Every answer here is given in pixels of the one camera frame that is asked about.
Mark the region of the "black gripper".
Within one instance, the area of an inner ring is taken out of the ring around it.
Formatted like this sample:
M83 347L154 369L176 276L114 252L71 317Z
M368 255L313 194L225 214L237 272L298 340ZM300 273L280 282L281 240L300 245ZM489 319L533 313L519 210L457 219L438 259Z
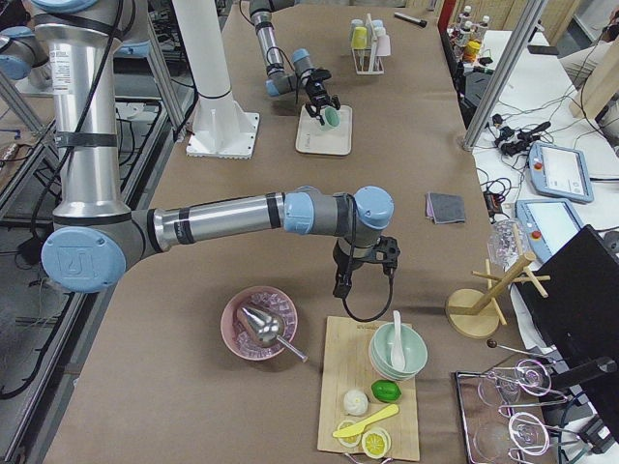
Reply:
M311 118L317 120L320 126L324 126L325 121L321 114L321 108L330 105L335 110L339 110L339 97L337 95L332 95L330 97L321 80L308 80L305 85L305 90L309 97L309 102L305 104L306 112Z
M344 241L344 246L340 245L340 241L337 241L334 246L333 258L337 264L336 283L333 289L334 297L348 296L352 273L363 266L362 259L366 257L368 252L366 247L356 247L353 255L350 256L349 250L350 244L347 241Z

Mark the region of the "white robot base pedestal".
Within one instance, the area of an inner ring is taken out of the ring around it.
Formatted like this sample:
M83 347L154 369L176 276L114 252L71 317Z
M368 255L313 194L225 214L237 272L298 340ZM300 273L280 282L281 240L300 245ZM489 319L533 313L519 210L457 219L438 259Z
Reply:
M175 1L173 7L198 94L187 154L248 160L259 115L234 99L215 3Z

